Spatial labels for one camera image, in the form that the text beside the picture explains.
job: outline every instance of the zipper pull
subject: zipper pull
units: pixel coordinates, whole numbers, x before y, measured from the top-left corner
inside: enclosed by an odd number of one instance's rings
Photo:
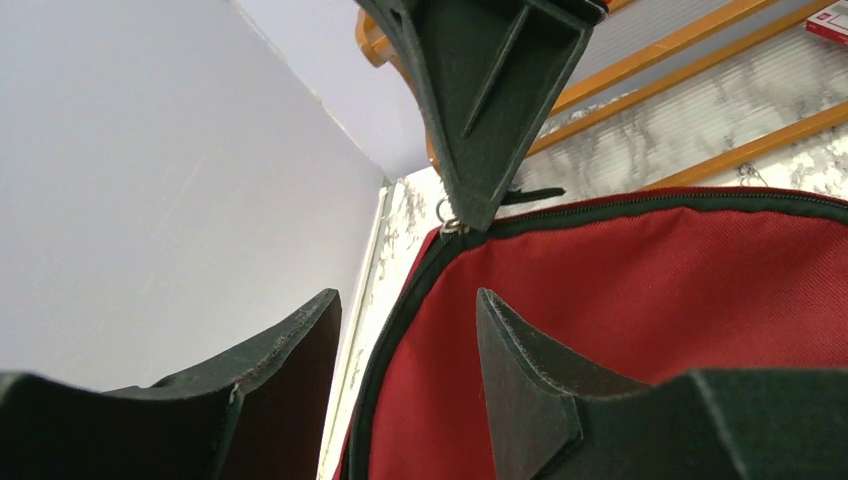
[[[442,224],[439,228],[439,233],[442,236],[453,234],[463,235],[468,233],[470,230],[468,225],[463,224],[458,218],[453,217],[453,211],[451,211],[450,217],[442,215],[442,205],[445,204],[447,204],[448,208],[450,208],[450,203],[448,203],[447,197],[442,198],[436,204],[436,218],[438,218],[439,222]]]

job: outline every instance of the zipper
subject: zipper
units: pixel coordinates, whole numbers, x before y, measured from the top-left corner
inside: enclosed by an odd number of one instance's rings
[[[361,420],[360,414],[363,413],[362,409],[364,407],[363,403],[365,401],[366,391],[369,387],[373,387],[374,381],[374,368],[375,364],[378,361],[378,356],[382,352],[382,350],[386,347],[386,343],[388,341],[388,337],[393,333],[391,331],[395,320],[397,320],[399,314],[401,313],[402,306],[406,304],[410,297],[413,295],[418,295],[422,282],[422,279],[425,277],[429,277],[432,275],[430,269],[432,265],[436,263],[438,260],[441,260],[441,253],[449,246],[456,242],[467,243],[467,245],[471,245],[473,242],[470,241],[471,238],[476,237],[476,240],[479,242],[484,242],[490,238],[498,238],[499,233],[508,233],[508,231],[515,226],[526,224],[528,222],[539,221],[539,220],[549,220],[549,219],[560,219],[567,218],[571,216],[576,216],[580,214],[585,214],[588,212],[603,210],[614,207],[625,207],[630,205],[638,205],[638,204],[649,204],[656,203],[662,201],[673,201],[673,200],[685,200],[685,199],[762,199],[762,200],[783,200],[783,201],[797,201],[797,202],[805,202],[814,205],[820,205],[823,207],[830,207],[842,210],[840,212],[839,219],[833,219],[834,221],[839,221],[844,225],[848,226],[848,202],[844,202],[838,199],[830,199],[827,197],[819,196],[812,193],[796,193],[788,190],[779,190],[779,189],[764,189],[760,187],[744,189],[739,187],[731,187],[728,189],[720,189],[720,188],[685,188],[679,189],[674,193],[664,193],[664,194],[653,194],[652,192],[640,192],[636,194],[623,194],[617,196],[620,200],[612,200],[612,201],[596,201],[590,200],[587,202],[581,202],[579,204],[574,204],[571,206],[556,206],[545,211],[537,212],[537,213],[528,213],[517,215],[514,217],[508,217],[503,219],[495,220],[488,230],[485,232],[480,232],[476,230],[472,230],[467,225],[461,223],[456,218],[443,217],[440,208],[446,202],[447,199],[442,199],[437,204],[437,217],[442,221],[442,227],[440,228],[440,234],[436,237],[433,242],[427,247],[427,251],[421,258],[420,263],[415,266],[415,272],[412,274],[411,278],[407,282],[407,285],[403,288],[400,295],[398,296],[397,301],[395,302],[395,306],[392,308],[391,313],[389,313],[388,318],[386,319],[386,323],[383,326],[382,331],[380,332],[380,336],[377,338],[377,341],[374,345],[374,349],[371,354],[371,358],[368,360],[368,363],[365,368],[365,372],[362,376],[362,383],[360,387],[359,396],[356,401],[356,405],[353,411],[353,417],[351,419],[351,429],[349,436],[349,445],[345,451],[343,456],[343,467],[342,467],[342,479],[346,480],[360,480],[367,478],[367,474],[365,476],[358,475],[358,472],[354,472],[354,468],[363,468],[367,469],[367,462],[364,465],[351,465],[352,458],[354,456],[361,456],[363,452],[361,451],[361,446],[359,445],[360,439],[358,438],[359,430],[362,428],[359,425],[359,421]],[[663,208],[656,208],[649,211],[659,211]],[[716,208],[715,210],[729,210],[732,208]],[[750,210],[751,212],[757,211],[769,211],[768,208],[756,208]],[[568,228],[566,226],[561,227],[551,227],[552,229],[556,228]],[[368,412],[367,422],[373,421],[373,411]],[[366,447],[368,448],[367,452],[364,452],[365,457],[367,458],[370,455],[370,430],[368,433],[368,440]]]
[[[654,202],[659,200],[674,200],[674,199],[682,199],[682,198],[762,198],[762,199],[781,199],[781,200],[797,200],[797,201],[805,201],[805,202],[813,202],[821,205],[848,209],[848,203],[845,203],[840,200],[832,200],[825,197],[820,197],[815,194],[793,194],[789,192],[784,193],[769,193],[769,192],[690,192],[690,193],[674,193],[674,194],[664,194],[664,195],[653,195],[653,196],[644,196],[640,198],[630,198],[627,200],[614,201],[614,202],[603,202],[597,203],[594,205],[588,205],[583,207],[576,208],[568,208],[567,206],[557,206],[552,207],[551,209],[539,212],[539,213],[526,213],[522,215],[516,215],[514,217],[503,218],[500,220],[495,220],[495,222],[490,227],[489,231],[492,229],[496,229],[499,226],[504,224],[515,224],[524,221],[532,221],[542,218],[555,218],[562,217],[567,215],[576,215],[586,212],[591,212],[593,210],[601,210],[604,208],[610,207],[619,207],[625,205],[635,205],[638,203],[645,202]],[[442,222],[442,227],[440,231],[444,234],[465,234],[468,233],[471,229],[463,224],[457,218],[447,218],[443,219],[440,212],[438,211],[439,206],[441,206],[442,202],[445,202],[447,199],[444,198],[437,204],[437,217]]]

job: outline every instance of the metal ring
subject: metal ring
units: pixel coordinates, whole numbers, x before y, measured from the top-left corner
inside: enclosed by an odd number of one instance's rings
[[[445,217],[442,216],[442,205],[444,205],[448,201],[447,197],[443,197],[439,200],[439,203],[436,204],[436,218],[439,219],[439,223],[443,226],[447,225],[450,220],[445,220]]]

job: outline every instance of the red fabric lining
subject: red fabric lining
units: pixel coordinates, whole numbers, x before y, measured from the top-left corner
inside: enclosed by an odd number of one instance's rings
[[[373,480],[494,479],[475,327],[479,287],[622,374],[848,365],[848,228],[685,208],[487,242],[460,255],[394,354]]]

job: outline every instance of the white trim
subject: white trim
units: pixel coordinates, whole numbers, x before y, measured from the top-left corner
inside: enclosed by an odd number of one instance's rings
[[[377,200],[377,211],[374,215],[374,224],[371,227],[371,235],[368,238],[368,244],[365,250],[365,257],[362,261],[362,266],[359,271],[359,279],[356,282],[356,292],[351,305],[351,313],[348,321],[347,329],[345,330],[344,338],[341,339],[339,352],[336,355],[336,369],[333,372],[333,383],[330,387],[330,398],[327,403],[327,416],[324,420],[324,433],[321,438],[321,455],[318,459],[318,480],[324,477],[327,454],[329,452],[330,442],[333,440],[333,434],[337,433],[335,424],[338,419],[339,409],[341,407],[341,397],[344,390],[345,379],[347,378],[348,367],[353,362],[351,358],[351,350],[356,339],[356,332],[359,330],[359,323],[362,320],[362,305],[365,296],[370,290],[369,285],[373,282],[374,276],[374,257],[377,254],[377,247],[382,236],[382,229],[385,227],[383,222],[387,202],[394,192],[394,186],[388,185],[380,189],[379,199]]]

